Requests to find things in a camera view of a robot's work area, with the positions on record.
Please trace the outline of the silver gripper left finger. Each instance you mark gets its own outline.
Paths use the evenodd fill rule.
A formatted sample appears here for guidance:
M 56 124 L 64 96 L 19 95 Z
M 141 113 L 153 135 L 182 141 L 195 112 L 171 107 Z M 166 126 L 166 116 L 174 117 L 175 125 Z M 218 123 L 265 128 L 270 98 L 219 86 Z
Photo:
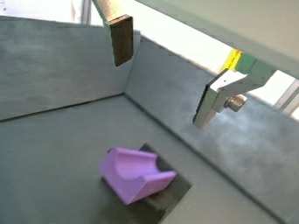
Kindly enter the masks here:
M 124 13 L 120 0 L 92 0 L 111 38 L 115 65 L 134 56 L 134 18 Z

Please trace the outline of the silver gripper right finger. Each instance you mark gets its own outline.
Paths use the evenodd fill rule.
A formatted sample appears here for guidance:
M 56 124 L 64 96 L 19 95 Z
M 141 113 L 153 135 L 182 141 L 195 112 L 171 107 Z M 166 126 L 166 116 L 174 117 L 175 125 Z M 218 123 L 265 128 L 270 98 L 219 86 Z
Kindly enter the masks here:
M 247 101 L 243 94 L 262 88 L 275 72 L 277 69 L 261 60 L 254 62 L 247 74 L 238 80 L 225 70 L 206 85 L 193 124 L 202 129 L 223 109 L 238 112 Z

